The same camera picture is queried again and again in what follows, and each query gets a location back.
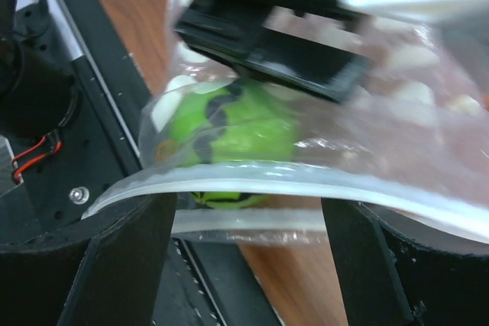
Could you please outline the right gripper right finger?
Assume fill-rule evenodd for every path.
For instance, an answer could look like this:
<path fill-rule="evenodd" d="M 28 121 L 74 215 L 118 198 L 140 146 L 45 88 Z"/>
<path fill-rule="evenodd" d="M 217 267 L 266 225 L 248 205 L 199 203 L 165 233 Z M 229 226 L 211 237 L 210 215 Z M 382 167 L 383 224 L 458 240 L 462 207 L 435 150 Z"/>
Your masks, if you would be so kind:
<path fill-rule="evenodd" d="M 350 325 L 486 325 L 488 245 L 390 209 L 321 200 Z"/>

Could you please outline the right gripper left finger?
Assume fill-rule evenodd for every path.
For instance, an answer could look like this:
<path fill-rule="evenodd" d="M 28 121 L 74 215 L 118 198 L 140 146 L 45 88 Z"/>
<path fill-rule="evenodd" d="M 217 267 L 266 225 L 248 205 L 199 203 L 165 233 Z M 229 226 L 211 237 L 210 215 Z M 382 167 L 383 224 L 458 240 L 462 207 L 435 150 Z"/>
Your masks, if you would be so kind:
<path fill-rule="evenodd" d="M 1 246 L 3 325 L 149 325 L 175 194 L 132 198 Z"/>

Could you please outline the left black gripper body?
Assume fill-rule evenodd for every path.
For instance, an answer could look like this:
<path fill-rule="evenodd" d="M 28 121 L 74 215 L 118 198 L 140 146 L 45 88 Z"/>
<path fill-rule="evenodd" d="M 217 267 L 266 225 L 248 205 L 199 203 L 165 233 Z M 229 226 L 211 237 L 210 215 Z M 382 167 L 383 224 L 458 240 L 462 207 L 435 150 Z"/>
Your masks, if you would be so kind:
<path fill-rule="evenodd" d="M 264 26 L 275 7 L 297 16 L 323 16 L 355 24 L 360 16 L 338 0 L 193 0 L 174 29 L 191 50 L 238 75 L 270 81 L 329 101 L 346 100 L 371 61 Z"/>

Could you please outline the polka dot zip bag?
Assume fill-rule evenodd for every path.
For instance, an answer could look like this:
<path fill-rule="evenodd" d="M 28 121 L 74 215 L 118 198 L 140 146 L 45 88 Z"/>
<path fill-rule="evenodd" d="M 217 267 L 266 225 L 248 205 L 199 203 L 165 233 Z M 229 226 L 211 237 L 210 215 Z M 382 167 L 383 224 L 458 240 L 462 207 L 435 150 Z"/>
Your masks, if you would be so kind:
<path fill-rule="evenodd" d="M 241 241 L 308 240 L 327 231 L 307 204 L 275 207 L 269 195 L 363 202 L 431 228 L 488 240 L 488 10 L 450 24 L 410 24 L 389 18 L 364 22 L 352 34 L 316 16 L 296 20 L 272 13 L 270 29 L 374 58 L 367 78 L 340 105 L 262 82 L 285 101 L 299 136 L 288 160 L 238 160 L 178 167 L 152 161 L 157 139 L 149 112 L 170 80 L 236 79 L 229 68 L 181 41 L 166 89 L 141 114 L 142 171 L 102 193 L 85 212 L 133 197 L 187 192 L 198 208 L 180 209 L 174 234 L 221 231 Z"/>

